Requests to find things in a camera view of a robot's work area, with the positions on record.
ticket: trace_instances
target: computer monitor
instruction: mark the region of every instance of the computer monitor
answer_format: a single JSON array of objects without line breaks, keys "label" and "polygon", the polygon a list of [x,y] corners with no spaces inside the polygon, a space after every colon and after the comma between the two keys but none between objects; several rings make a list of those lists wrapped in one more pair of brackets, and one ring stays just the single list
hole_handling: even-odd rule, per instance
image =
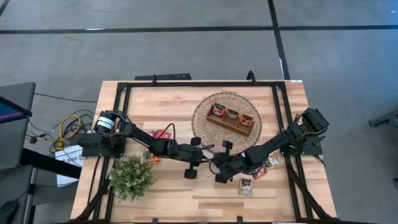
[{"label": "computer monitor", "polygon": [[0,96],[0,124],[31,116],[32,112]]}]

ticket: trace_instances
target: round woven placemat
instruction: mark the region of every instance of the round woven placemat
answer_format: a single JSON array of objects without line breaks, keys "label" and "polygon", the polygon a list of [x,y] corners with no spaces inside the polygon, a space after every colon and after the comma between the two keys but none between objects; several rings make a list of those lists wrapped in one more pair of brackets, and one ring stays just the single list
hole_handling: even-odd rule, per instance
[{"label": "round woven placemat", "polygon": [[[206,120],[207,113],[214,103],[219,103],[228,109],[237,111],[254,118],[254,125],[251,134],[246,137],[229,129]],[[260,138],[262,129],[260,114],[257,109],[243,96],[234,93],[216,93],[205,98],[196,108],[192,116],[192,131],[196,137],[201,137],[203,145],[214,144],[213,152],[225,152],[223,141],[233,143],[230,154],[236,154],[255,143]]]}]

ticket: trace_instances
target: green plant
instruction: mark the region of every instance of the green plant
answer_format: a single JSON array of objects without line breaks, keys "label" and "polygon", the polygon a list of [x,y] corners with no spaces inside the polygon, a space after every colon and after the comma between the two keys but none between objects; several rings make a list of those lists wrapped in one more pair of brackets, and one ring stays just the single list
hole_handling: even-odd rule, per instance
[{"label": "green plant", "polygon": [[122,200],[144,196],[144,192],[153,184],[151,169],[152,166],[146,161],[141,162],[139,156],[127,156],[119,160],[109,174],[114,193]]}]

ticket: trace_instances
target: woven basket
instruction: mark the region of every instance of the woven basket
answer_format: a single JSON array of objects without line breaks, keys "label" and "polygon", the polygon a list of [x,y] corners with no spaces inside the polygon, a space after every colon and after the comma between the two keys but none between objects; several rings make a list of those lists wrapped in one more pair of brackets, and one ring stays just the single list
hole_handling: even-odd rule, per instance
[{"label": "woven basket", "polygon": [[[206,120],[207,113],[214,103],[219,103],[228,109],[254,118],[251,134],[246,137],[229,129]],[[213,152],[225,152],[223,141],[233,143],[230,154],[239,153],[255,145],[260,138],[262,129],[260,114],[250,101],[234,93],[216,93],[205,98],[196,108],[192,116],[192,131],[195,136],[201,137],[203,145],[214,144]]]}]

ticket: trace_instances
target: gray carpet floor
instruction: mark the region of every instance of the gray carpet floor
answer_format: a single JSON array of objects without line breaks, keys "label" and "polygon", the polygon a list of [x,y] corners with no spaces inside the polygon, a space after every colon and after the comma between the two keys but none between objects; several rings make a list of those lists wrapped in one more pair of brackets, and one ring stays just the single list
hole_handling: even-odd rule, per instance
[{"label": "gray carpet floor", "polygon": [[[398,24],[392,0],[274,4],[280,26]],[[263,0],[11,0],[0,16],[0,30],[271,25]],[[338,216],[396,223],[398,129],[370,128],[368,120],[398,109],[398,30],[280,33],[290,78],[303,80],[310,106],[330,122],[323,151]],[[232,80],[249,70],[257,79],[283,79],[273,31],[0,34],[1,85],[33,81],[37,93],[80,100],[96,100],[103,80],[154,73]],[[94,111],[95,104],[36,96],[31,121],[49,129],[80,109]],[[49,153],[46,144],[25,146]],[[55,182],[45,172],[38,179]],[[38,206],[35,223],[68,220],[74,189]]]}]

